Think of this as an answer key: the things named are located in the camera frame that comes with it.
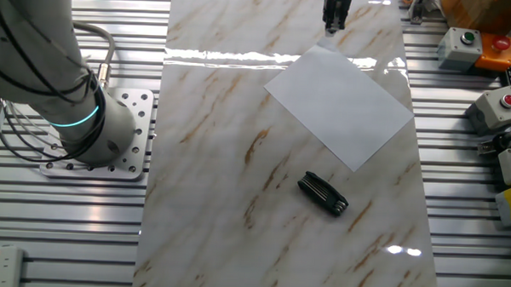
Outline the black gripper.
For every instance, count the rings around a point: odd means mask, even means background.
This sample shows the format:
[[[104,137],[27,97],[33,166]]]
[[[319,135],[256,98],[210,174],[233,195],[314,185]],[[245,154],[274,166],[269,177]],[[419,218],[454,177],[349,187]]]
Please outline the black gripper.
[[[352,0],[324,0],[323,21],[327,34],[332,35],[345,29],[347,10],[349,10],[351,2]],[[339,9],[335,13],[335,19],[333,9]]]

